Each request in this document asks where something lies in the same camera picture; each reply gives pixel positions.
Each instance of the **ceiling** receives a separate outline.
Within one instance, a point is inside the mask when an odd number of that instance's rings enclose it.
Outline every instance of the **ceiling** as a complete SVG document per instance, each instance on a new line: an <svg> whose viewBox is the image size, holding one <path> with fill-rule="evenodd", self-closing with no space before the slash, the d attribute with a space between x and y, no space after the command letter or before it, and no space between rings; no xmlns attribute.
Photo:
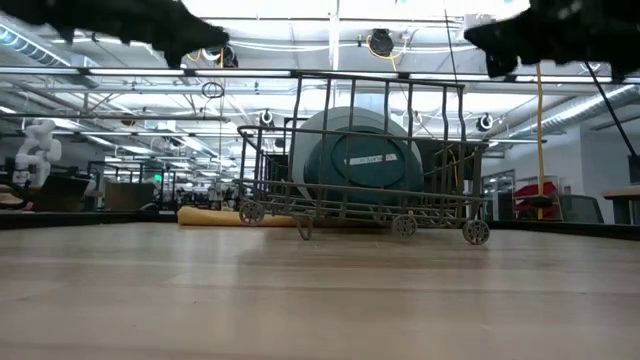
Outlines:
<svg viewBox="0 0 640 360"><path fill-rule="evenodd" d="M504 18L528 7L526 0L360 0L305 2L296 0L235 0L220 2L183 0L195 15L212 24L223 26L231 35L232 47L242 69L306 69L333 71L392 72L390 60L372 56L366 38L374 28L389 29L398 54L395 66L403 73L486 74L485 55L462 38L464 28L478 19ZM446 14L449 26L445 21ZM113 68L166 68L161 54L146 44L124 46L118 39L77 31L72 46L64 43L49 27L33 27L6 16L0 25L19 33L42 49L73 65ZM14 48L0 46L1 66L42 66ZM214 69L217 61L193 53L183 59L186 69ZM543 63L544 75L585 75L580 64L555 66ZM601 66L599 75L607 76ZM523 66L517 74L535 74L532 67ZM296 101L296 80L292 79L204 79L151 76L94 76L95 87L62 76L1 75L0 105L16 112L49 113L59 116L59 130L81 129L100 132L141 132L154 128L162 131L220 133L223 137L192 138L175 147L163 137L93 136L96 146L113 153L113 146L136 146L160 155L178 154L206 157L212 153L223 159L238 156L239 145L235 127L257 124L260 114L269 109L276 125L293 114ZM226 89L223 100L202 96L202 86L219 81ZM349 82L337 82L332 89L331 106L348 106ZM305 82L300 102L300 115L311 116L324 109L326 84L322 80ZM550 108L575 96L595 94L591 85L545 84L544 107ZM389 107L392 113L407 116L406 88L392 87ZM362 84L358 93L382 94L380 84ZM452 132L459 134L458 99L447 95L447 118ZM470 129L469 136L482 137L475 130L475 121L484 114L500 119L501 126L510 121L522 122L537 111L537 87L534 83L505 82L468 83L463 97L463 116ZM190 116L189 120L138 121L134 125L116 120L68 119L65 115L90 109L92 115L107 116ZM420 88L413 98L413 110L418 111L422 126L419 134L435 136L443 133L442 94L439 88ZM211 120L222 116L230 122ZM7 127L16 120L5 119ZM121 147L120 154L134 155Z"/></svg>

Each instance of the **desk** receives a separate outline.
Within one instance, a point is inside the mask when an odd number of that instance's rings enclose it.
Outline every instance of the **desk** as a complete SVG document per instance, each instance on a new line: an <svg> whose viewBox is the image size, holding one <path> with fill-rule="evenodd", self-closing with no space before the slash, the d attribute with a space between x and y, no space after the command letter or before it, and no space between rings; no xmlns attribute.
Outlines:
<svg viewBox="0 0 640 360"><path fill-rule="evenodd" d="M640 186L607 191L602 193L602 196L613 201L613 216L616 224L632 224L631 201L640 201Z"/></svg>

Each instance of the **wire basket cart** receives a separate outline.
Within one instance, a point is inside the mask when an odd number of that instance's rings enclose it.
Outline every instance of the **wire basket cart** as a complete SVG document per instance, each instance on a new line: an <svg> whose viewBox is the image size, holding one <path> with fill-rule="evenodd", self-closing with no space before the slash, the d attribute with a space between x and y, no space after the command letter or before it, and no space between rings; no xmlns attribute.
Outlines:
<svg viewBox="0 0 640 360"><path fill-rule="evenodd" d="M259 225L265 214L291 216L295 220L300 235L309 240L312 235L314 222L318 219L337 218L360 222L372 222L390 227L391 230L401 236L414 235L419 227L426 228L460 228L462 227L465 240L474 245L481 245L489 240L489 226L479 218L483 204L481 197L481 164L482 155L487 148L483 142L468 141L466 138L466 126L462 112L462 98L464 85L452 83L439 83L412 79L375 78L361 75L329 74L321 72L298 72L297 97L293 111L291 127L274 127L247 125L238 127L242 135L242 161L240 178L235 180L242 194L243 204L240 207L240 219L248 225ZM298 115L302 85L307 79L322 79L326 82L326 97L324 104L324 119L321 130L305 129L298 127ZM349 125L346 129L328 130L328 110L330 109L332 83L350 83ZM355 96L358 83L376 83L380 89L384 89L384 131L381 133L356 132L353 123ZM396 136L389 129L389 95L391 86L400 87L404 92L407 89L407 114L409 116L408 131L406 136ZM442 117L444 135L442 138L429 138L416 136L416 127L422 126L415 123L416 116L413 111L414 89L416 87L436 87L442 91ZM459 138L449 137L449 122L447 119L448 91L453 90L458 97ZM293 166L296 138L301 134L316 134L321 138L319 145L322 148L318 159L320 169L317 181L305 183L293 181ZM269 138L282 137L287 144L289 153L279 154L288 159L287 164L276 161L276 154L267 151L265 141ZM326 159L325 146L330 137L346 139L346 156L344 160L344 183L323 181L322 169L328 161ZM354 172L358 169L352 164L351 146L357 139L377 139L377 141L401 142L408 145L411 150L418 148L433 149L430 152L420 151L422 159L430 158L429 166L420 169L410 167L405 161L405 175L419 171L421 180L418 191L410 188L406 181L406 189L389 189L386 187L358 186L351 181ZM247 164L247 150L255 151L255 163ZM391 159L386 153L377 155L375 159L380 173L390 166ZM303 196L300 189L305 189L314 196ZM377 203L368 201L354 201L354 194L365 194L373 199L381 199Z"/></svg>

